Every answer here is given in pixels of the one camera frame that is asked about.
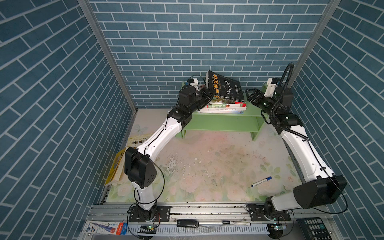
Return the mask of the green nature encyclopedia book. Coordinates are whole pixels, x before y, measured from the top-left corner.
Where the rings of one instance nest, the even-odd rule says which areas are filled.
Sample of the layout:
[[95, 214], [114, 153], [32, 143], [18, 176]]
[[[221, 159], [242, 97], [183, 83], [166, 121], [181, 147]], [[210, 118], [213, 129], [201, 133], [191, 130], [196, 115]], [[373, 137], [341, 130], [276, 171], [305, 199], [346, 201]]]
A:
[[216, 108], [244, 108], [247, 104], [245, 102], [237, 102], [234, 100], [228, 99], [213, 99], [207, 105], [206, 109], [216, 109]]

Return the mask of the white La Dame book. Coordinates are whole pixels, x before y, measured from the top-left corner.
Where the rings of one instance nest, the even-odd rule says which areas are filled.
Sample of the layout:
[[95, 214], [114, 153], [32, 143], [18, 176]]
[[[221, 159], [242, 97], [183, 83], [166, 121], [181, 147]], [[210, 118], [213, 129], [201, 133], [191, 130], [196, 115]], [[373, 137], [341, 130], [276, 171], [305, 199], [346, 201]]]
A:
[[247, 107], [239, 108], [204, 108], [198, 113], [200, 114], [242, 114]]

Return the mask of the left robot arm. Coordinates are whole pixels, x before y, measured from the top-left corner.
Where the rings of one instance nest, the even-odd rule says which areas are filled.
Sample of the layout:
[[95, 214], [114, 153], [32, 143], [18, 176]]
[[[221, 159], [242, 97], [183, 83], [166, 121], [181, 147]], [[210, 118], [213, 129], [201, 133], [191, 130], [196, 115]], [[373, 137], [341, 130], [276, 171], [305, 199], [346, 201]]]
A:
[[168, 142], [191, 121], [193, 113], [206, 107], [213, 99], [207, 88], [184, 86], [179, 91], [179, 101], [167, 114], [160, 128], [137, 148], [125, 151], [124, 173], [133, 183], [140, 208], [149, 211], [156, 204], [152, 183], [157, 176], [155, 160]]

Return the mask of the black book yellow title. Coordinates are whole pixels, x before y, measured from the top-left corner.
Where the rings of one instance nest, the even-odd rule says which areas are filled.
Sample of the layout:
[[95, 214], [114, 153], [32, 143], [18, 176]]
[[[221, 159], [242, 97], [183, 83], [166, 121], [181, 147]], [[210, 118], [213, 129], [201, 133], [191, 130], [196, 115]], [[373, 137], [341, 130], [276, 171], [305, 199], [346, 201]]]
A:
[[216, 98], [244, 102], [244, 94], [241, 83], [209, 70], [206, 73], [207, 87]]

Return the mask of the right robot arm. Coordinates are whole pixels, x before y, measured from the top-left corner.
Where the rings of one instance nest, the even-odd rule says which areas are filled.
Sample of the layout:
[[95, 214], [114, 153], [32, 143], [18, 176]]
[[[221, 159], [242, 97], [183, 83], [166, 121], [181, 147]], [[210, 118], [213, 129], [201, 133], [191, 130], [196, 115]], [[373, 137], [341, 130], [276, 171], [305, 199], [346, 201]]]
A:
[[272, 125], [283, 139], [302, 182], [289, 193], [267, 198], [266, 211], [271, 214], [293, 209], [316, 209], [333, 204], [342, 197], [347, 181], [325, 163], [301, 119], [292, 113], [292, 91], [277, 87], [268, 95], [252, 89], [246, 91], [246, 96], [248, 102], [262, 110], [263, 116], [267, 115], [265, 122]]

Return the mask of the yellow cartoon history book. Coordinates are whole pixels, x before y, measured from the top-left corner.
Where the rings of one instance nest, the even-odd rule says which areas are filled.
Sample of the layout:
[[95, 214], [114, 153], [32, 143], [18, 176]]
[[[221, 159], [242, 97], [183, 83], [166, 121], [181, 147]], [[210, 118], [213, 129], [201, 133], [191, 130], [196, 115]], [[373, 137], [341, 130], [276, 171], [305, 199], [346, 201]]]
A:
[[153, 133], [145, 134], [145, 135], [137, 135], [137, 136], [131, 136], [128, 137], [126, 147], [133, 147], [137, 148], [141, 144], [143, 144], [146, 140], [148, 140]]

